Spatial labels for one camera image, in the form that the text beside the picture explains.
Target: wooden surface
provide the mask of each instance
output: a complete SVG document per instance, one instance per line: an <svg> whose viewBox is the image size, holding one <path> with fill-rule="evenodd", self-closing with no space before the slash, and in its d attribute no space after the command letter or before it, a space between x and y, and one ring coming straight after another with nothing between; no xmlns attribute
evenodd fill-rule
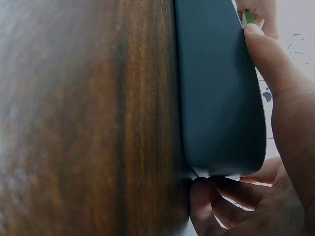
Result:
<svg viewBox="0 0 315 236"><path fill-rule="evenodd" d="M0 0L0 234L184 235L172 0Z"/></svg>

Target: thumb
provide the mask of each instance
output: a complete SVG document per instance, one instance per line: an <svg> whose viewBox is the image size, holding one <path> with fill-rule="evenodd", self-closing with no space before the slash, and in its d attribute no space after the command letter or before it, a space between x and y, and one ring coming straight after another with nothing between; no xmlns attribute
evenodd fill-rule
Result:
<svg viewBox="0 0 315 236"><path fill-rule="evenodd" d="M307 80L280 45L265 36L259 26L247 24L244 33L250 57L274 98L288 90L297 89L303 80Z"/></svg>

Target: fingernail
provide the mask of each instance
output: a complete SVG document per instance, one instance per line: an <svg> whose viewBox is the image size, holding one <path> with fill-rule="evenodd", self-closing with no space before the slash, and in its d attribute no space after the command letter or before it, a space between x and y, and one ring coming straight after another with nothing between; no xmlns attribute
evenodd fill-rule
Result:
<svg viewBox="0 0 315 236"><path fill-rule="evenodd" d="M265 35L261 28L256 24L247 24L244 27L245 33L253 33L253 34L260 34Z"/></svg>

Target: hand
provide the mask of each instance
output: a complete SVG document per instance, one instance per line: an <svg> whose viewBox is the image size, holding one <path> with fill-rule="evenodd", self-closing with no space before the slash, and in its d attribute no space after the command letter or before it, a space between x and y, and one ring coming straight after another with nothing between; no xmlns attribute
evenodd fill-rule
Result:
<svg viewBox="0 0 315 236"><path fill-rule="evenodd" d="M213 185L209 180L198 180L190 193L193 223L200 236L252 235L248 232L253 233L253 230L257 230L255 232L257 235L290 235L287 232L289 225L294 226L290 228L292 232L302 232L303 229L305 233L315 233L315 175L313 174L315 166L315 83L297 68L275 40L263 35L260 27L248 24L244 31L249 54L273 95L272 126L285 169L281 165L279 172L266 172L266 170L259 172L264 173L270 179L275 179L271 190L245 183L234 183L225 179L221 179L217 183L213 181ZM301 205L296 199L292 185L289 184L285 170L302 204L302 216L299 216ZM225 232L224 229L213 223L213 213L216 214L216 210L211 209L211 202L215 204L213 199L220 199L215 188L222 194L228 193L231 188L230 191L234 190L231 196L233 195L235 199L241 199L244 196L242 191L245 192L247 189L248 192L245 194L252 194L240 203L245 207L255 209L254 213L250 217L245 217L249 214L239 210L232 211L232 208L230 211L225 211L227 220L236 219L225 222L232 227L230 231ZM271 197L270 194L274 193L281 198Z"/></svg>
<svg viewBox="0 0 315 236"><path fill-rule="evenodd" d="M222 196L254 211L244 211ZM191 189L190 202L199 236L296 236L304 231L304 210L280 158L267 160L259 172L242 182L200 178ZM214 215L230 230L223 229Z"/></svg>
<svg viewBox="0 0 315 236"><path fill-rule="evenodd" d="M236 4L240 15L246 10L254 15L266 36L279 38L276 0L236 0Z"/></svg>

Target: finger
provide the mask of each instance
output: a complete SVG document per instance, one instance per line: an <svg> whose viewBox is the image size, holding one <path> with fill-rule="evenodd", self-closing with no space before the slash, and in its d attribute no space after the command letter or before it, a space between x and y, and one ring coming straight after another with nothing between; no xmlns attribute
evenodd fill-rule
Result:
<svg viewBox="0 0 315 236"><path fill-rule="evenodd" d="M228 178L212 177L210 181L221 195L253 210L270 190L266 186L238 182Z"/></svg>
<svg viewBox="0 0 315 236"><path fill-rule="evenodd" d="M237 10L241 12L252 9L253 4L253 0L236 0Z"/></svg>
<svg viewBox="0 0 315 236"><path fill-rule="evenodd" d="M308 80L280 45L263 35L259 26L247 24L244 32L249 54L274 99L283 92L298 89Z"/></svg>
<svg viewBox="0 0 315 236"><path fill-rule="evenodd" d="M265 19L265 23L262 26L262 31L268 37L271 37L273 39L279 39L277 17L272 16L270 18Z"/></svg>
<svg viewBox="0 0 315 236"><path fill-rule="evenodd" d="M228 228L242 223L252 212L244 211L221 196L221 194L211 187L211 207L214 215Z"/></svg>
<svg viewBox="0 0 315 236"><path fill-rule="evenodd" d="M190 217L199 236L222 236L223 229L215 219L211 208L212 187L205 178L198 178L190 190Z"/></svg>
<svg viewBox="0 0 315 236"><path fill-rule="evenodd" d="M255 15L255 21L260 27L262 27L264 25L264 22L265 22L265 20L257 14Z"/></svg>
<svg viewBox="0 0 315 236"><path fill-rule="evenodd" d="M258 172L242 177L240 178L240 181L245 183L259 182L273 184L281 164L282 161L280 157L268 159L264 162L262 168Z"/></svg>

